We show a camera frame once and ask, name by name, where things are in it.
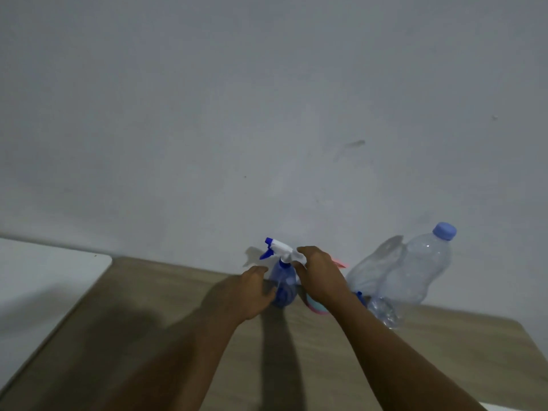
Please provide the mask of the person's left hand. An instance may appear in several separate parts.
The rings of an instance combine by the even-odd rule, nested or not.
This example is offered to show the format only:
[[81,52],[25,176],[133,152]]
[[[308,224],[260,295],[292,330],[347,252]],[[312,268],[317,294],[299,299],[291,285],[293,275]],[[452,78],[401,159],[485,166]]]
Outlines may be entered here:
[[236,325],[253,319],[263,311],[259,310],[259,294],[276,289],[274,284],[265,279],[268,271],[266,266],[253,266],[241,275],[227,279],[225,310]]

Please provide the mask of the person's right hand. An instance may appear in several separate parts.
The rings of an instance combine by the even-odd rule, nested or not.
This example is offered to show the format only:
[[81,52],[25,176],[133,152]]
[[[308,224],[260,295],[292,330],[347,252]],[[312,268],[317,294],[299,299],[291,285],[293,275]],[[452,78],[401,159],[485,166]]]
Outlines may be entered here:
[[333,315],[358,303],[328,253],[315,246],[298,247],[297,250],[306,257],[310,284],[304,289],[314,300],[324,305]]

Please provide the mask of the blue spray bottle white trigger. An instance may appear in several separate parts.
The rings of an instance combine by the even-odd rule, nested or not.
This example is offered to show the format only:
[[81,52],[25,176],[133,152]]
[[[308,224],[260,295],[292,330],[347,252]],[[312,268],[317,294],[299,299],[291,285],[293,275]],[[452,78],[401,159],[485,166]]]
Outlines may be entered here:
[[269,278],[276,287],[276,296],[272,304],[279,309],[284,309],[298,295],[299,278],[292,263],[298,262],[305,265],[306,257],[298,250],[276,239],[267,237],[265,243],[267,250],[259,259],[266,260],[271,257],[276,259]]

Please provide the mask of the person's right forearm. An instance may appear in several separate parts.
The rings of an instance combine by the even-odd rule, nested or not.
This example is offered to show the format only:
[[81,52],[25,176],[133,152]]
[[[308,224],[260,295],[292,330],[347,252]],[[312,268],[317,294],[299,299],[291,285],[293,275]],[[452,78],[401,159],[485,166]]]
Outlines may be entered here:
[[383,411],[486,411],[348,291],[322,304],[337,320]]

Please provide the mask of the person's left forearm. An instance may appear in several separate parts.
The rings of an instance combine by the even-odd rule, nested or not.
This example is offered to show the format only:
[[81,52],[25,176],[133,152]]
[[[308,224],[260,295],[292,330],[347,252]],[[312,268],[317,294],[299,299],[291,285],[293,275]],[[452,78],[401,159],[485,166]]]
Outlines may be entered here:
[[197,309],[170,327],[174,339],[140,366],[100,411],[199,411],[237,327],[230,309]]

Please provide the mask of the small crushed clear plastic bottle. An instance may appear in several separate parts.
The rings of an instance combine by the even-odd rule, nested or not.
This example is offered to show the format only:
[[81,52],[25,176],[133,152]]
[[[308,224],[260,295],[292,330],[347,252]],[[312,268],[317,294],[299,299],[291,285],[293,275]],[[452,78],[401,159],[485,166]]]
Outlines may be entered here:
[[360,303],[380,322],[390,329],[396,329],[403,323],[408,306],[402,302],[378,295],[366,295],[361,291],[354,293]]

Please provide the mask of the large clear plastic water bottle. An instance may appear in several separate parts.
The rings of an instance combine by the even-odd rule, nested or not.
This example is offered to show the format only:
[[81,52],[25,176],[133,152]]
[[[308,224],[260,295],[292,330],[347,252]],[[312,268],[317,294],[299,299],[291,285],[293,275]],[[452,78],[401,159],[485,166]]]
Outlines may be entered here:
[[379,285],[372,304],[394,310],[421,304],[429,286],[448,269],[450,242],[456,234],[455,226],[439,222],[431,232],[408,241],[401,259]]

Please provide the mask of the white side table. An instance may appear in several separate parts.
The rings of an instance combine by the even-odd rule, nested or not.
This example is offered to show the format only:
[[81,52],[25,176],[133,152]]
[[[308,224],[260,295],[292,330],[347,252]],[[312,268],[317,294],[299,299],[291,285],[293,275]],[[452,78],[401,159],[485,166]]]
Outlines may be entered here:
[[0,238],[0,392],[111,265],[109,255]]

